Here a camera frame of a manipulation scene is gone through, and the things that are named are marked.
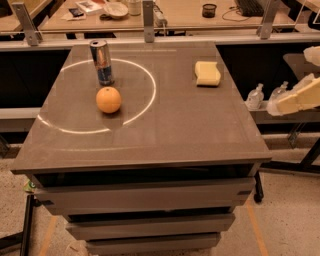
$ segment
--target yellow sponge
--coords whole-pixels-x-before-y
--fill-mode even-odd
[[[217,69],[217,62],[198,61],[195,66],[197,85],[218,86],[221,74]]]

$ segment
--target orange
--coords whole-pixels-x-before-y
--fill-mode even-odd
[[[111,114],[120,108],[121,95],[114,87],[103,87],[97,93],[96,102],[102,112]]]

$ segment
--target concrete floor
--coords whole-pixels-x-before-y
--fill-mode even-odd
[[[298,162],[317,137],[301,134],[295,149],[283,136],[265,139],[274,160]],[[14,155],[0,160],[0,237],[20,232],[23,226],[27,196],[23,185],[27,179],[10,172]],[[251,195],[237,207],[236,220],[221,234],[217,247],[123,256],[320,256],[320,176],[262,169],[261,178],[265,195],[262,203],[255,203]],[[65,231],[65,224],[62,217],[52,216],[43,206],[35,208],[29,255],[86,255],[70,253],[68,245],[80,243]],[[0,255],[17,256],[20,252],[13,248]]]

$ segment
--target aluminum can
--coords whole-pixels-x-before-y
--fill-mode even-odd
[[[100,85],[112,85],[114,83],[109,46],[106,40],[93,40],[90,42],[90,50],[98,73]]]

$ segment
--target cup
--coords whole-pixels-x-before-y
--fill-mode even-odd
[[[141,0],[127,0],[129,14],[137,16],[141,14]]]
[[[202,6],[202,17],[213,18],[216,15],[217,5],[215,4],[204,4]]]

